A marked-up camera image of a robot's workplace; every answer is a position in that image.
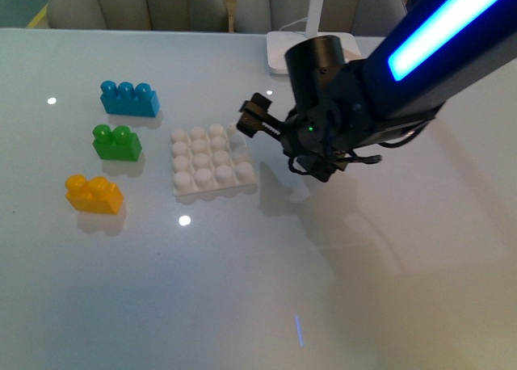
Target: white lamp base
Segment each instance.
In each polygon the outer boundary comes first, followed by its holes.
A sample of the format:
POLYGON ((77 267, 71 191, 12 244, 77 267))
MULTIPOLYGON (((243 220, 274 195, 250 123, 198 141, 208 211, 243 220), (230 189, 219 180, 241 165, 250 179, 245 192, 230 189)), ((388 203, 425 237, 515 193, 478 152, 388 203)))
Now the white lamp base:
MULTIPOLYGON (((361 59, 361 52, 355 42, 354 36, 343 32, 318 32, 318 36, 334 35, 341 40, 345 61, 361 59)), ((285 53, 296 44, 305 41, 305 34, 298 32, 269 32, 267 41, 267 64, 274 74, 287 74, 288 67, 285 63, 285 53)))

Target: chair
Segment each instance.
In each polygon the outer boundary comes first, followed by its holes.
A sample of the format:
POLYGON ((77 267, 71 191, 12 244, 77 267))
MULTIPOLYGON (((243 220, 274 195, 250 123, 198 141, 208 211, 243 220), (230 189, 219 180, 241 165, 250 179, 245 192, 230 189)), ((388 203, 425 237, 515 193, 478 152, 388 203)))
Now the chair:
POLYGON ((47 18, 51 28, 228 31, 224 0, 49 0, 47 18))
MULTIPOLYGON (((236 32, 268 33, 307 16, 309 0, 237 0, 236 32)), ((324 0, 320 32, 387 36, 406 15, 402 0, 324 0)), ((286 30, 303 31, 305 25, 286 30)))

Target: beige chair back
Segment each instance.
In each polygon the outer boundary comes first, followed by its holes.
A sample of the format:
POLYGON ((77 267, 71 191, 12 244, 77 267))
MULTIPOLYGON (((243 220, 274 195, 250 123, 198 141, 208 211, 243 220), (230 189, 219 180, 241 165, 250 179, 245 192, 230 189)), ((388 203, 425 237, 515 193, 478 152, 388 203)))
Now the beige chair back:
POLYGON ((224 0, 49 0, 47 17, 53 28, 228 31, 224 0))

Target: white lego block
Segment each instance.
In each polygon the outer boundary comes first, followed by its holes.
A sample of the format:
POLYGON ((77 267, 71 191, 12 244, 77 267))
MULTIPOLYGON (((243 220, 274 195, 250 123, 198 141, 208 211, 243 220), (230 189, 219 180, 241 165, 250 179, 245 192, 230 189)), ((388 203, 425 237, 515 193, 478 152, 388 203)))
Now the white lego block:
POLYGON ((244 136, 232 123, 208 131, 199 126, 190 133, 175 129, 170 134, 174 194, 185 196, 257 183, 244 136))

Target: lego block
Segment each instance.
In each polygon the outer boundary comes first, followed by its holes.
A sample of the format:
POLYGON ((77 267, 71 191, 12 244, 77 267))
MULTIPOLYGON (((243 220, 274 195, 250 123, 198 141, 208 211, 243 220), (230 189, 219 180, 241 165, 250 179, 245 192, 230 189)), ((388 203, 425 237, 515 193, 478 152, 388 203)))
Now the lego block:
POLYGON ((97 125, 94 130, 93 146, 103 160, 136 162, 142 151, 136 133, 127 126, 117 126, 111 131, 107 125, 97 125))
POLYGON ((244 136, 235 123, 227 129, 214 124, 208 132, 195 127, 190 134, 176 129, 170 138, 176 196, 257 183, 244 136))
POLYGON ((141 83, 133 89, 129 82, 122 82, 117 88, 112 81, 100 85, 103 94, 100 100, 107 114, 122 116, 156 117, 160 103, 156 91, 147 83, 141 83))
POLYGON ((115 215, 124 200, 118 186, 103 176, 86 181, 82 174, 74 174, 67 178, 65 186, 66 199, 78 211, 115 215))

